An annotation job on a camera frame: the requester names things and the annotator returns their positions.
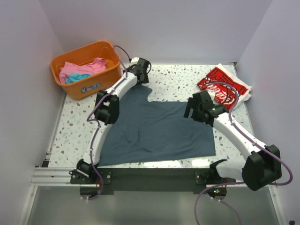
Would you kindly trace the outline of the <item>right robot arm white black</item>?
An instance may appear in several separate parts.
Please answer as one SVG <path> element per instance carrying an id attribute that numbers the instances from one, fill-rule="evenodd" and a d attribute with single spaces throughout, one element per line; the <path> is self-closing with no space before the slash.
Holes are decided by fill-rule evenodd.
<path id="1" fill-rule="evenodd" d="M 271 184 L 282 177 L 280 151 L 257 140 L 231 118 L 229 110 L 215 104 L 208 91 L 200 91 L 188 99 L 184 117 L 205 123 L 221 132 L 241 153 L 244 162 L 221 159 L 210 164 L 209 179 L 220 184 L 224 179 L 243 181 L 251 190 Z"/>

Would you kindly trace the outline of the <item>slate blue t shirt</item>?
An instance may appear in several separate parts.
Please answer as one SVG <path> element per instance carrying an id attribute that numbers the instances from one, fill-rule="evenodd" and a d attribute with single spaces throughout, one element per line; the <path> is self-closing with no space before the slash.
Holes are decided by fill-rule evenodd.
<path id="1" fill-rule="evenodd" d="M 208 157 L 216 154 L 211 126 L 184 118 L 185 102 L 148 101 L 152 90 L 132 87 L 120 101 L 99 165 Z"/>

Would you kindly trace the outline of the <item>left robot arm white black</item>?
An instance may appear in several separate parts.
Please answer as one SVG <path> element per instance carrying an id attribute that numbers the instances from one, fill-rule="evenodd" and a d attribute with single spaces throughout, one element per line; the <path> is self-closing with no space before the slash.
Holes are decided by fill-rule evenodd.
<path id="1" fill-rule="evenodd" d="M 96 181 L 96 166 L 100 160 L 101 149 L 109 129 L 119 118 L 120 100 L 132 87 L 149 83 L 148 73 L 151 67 L 148 60 L 134 58 L 112 87 L 97 93 L 94 109 L 87 118 L 88 122 L 96 122 L 96 130 L 86 152 L 76 165 L 76 175 L 73 178 L 80 176 L 87 184 Z"/>

